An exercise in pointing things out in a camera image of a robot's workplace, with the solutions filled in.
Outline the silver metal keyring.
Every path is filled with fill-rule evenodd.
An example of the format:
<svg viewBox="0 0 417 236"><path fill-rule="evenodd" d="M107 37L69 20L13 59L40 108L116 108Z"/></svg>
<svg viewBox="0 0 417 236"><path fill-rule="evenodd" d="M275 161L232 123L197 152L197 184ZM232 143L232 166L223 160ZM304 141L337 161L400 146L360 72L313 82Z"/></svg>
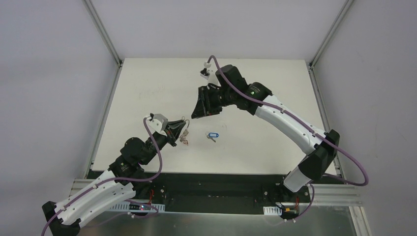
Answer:
<svg viewBox="0 0 417 236"><path fill-rule="evenodd" d="M189 121L189 119L186 119L185 117L182 117L181 120L185 122L185 129L182 132L182 134L180 135L179 141L181 143L183 143L184 145L188 146L189 142L187 140L187 136L189 134L188 128L189 128L189 125L190 125L190 121Z"/></svg>

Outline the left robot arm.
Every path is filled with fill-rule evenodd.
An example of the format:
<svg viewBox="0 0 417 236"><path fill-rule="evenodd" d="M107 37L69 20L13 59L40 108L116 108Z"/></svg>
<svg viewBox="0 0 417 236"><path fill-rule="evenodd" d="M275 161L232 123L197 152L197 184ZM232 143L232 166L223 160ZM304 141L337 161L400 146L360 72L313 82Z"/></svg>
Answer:
<svg viewBox="0 0 417 236"><path fill-rule="evenodd" d="M168 121L161 114L144 117L149 135L146 141L133 137L125 141L120 156L89 185L60 202L48 201L42 206L46 224L41 235L50 230L54 236L76 236L81 228L112 206L133 197L149 195L150 183L163 168L161 150L175 147L189 120Z"/></svg>

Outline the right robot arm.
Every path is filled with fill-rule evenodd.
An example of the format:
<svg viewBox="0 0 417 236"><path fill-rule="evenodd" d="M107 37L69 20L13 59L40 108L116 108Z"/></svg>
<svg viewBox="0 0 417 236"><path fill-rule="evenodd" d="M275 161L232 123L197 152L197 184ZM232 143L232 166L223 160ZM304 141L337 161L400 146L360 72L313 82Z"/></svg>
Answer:
<svg viewBox="0 0 417 236"><path fill-rule="evenodd" d="M279 185L279 195L287 202L296 198L303 186L320 180L337 155L339 133L325 132L305 122L286 108L270 89L258 82L248 84L236 66L229 64L217 71L210 66L206 62L200 72L208 84L198 88L192 119L218 115L224 107L235 105L270 123L296 143L306 156Z"/></svg>

